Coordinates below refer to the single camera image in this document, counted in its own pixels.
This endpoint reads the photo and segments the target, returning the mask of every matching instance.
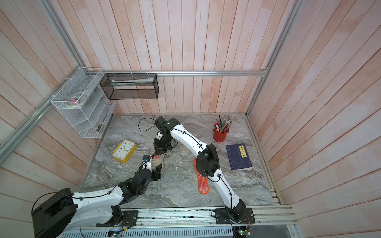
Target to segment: blue book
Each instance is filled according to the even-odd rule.
[[[226,151],[232,170],[250,170],[253,168],[245,144],[227,145]]]

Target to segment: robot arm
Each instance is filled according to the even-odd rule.
[[[155,126],[162,135],[160,139],[154,140],[155,152],[160,154],[167,149],[172,149],[170,147],[172,139],[176,139],[186,146],[196,157],[197,171],[213,182],[224,201],[225,207],[231,209],[232,220],[238,222],[246,206],[226,181],[220,169],[216,147],[213,144],[207,145],[198,140],[175,118],[166,121],[163,117],[159,117],[155,120]]]
[[[198,140],[175,118],[166,121],[159,117],[155,126],[159,129],[154,139],[155,152],[151,156],[143,156],[142,165],[132,178],[114,188],[94,192],[71,193],[69,188],[58,191],[32,211],[35,238],[56,237],[65,230],[85,225],[119,225],[123,219],[119,205],[134,200],[146,191],[150,182],[160,179],[161,165],[153,171],[151,158],[171,150],[173,139],[181,142],[196,157],[197,171],[213,182],[230,211],[232,221],[238,223],[246,206],[226,181],[216,147]]]

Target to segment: black wire mesh basket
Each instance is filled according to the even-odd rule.
[[[157,99],[159,86],[155,73],[107,73],[101,87],[108,99]]]

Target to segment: marble tabletop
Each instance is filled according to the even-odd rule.
[[[235,193],[246,205],[273,204],[271,193],[261,168],[257,151],[250,137],[246,116],[242,114],[229,116],[233,124],[229,134],[222,143],[213,140],[215,115],[163,115],[168,120],[175,117],[195,137],[206,144],[213,143],[217,148],[220,166],[226,180]],[[115,186],[134,175],[141,165],[143,155],[149,155],[157,133],[154,127],[142,132],[138,122],[144,118],[158,118],[159,115],[115,116],[101,142],[95,159],[85,178],[81,192],[89,192]],[[144,119],[140,123],[142,130],[153,126],[153,120]],[[128,139],[137,145],[137,149],[127,163],[121,163],[111,156],[122,140]],[[252,170],[233,171],[230,169],[225,145],[245,143],[253,164]],[[194,206],[223,206],[223,200],[214,185],[208,181],[209,192],[200,194],[194,168],[194,156],[182,156],[177,148],[163,159],[162,178],[149,184],[147,191],[134,201],[121,205],[121,208],[165,208]]]

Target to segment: yellow book label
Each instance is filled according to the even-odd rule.
[[[243,145],[239,146],[239,151],[241,151],[242,158],[246,158],[247,157],[246,151],[245,151],[245,148],[243,147]]]

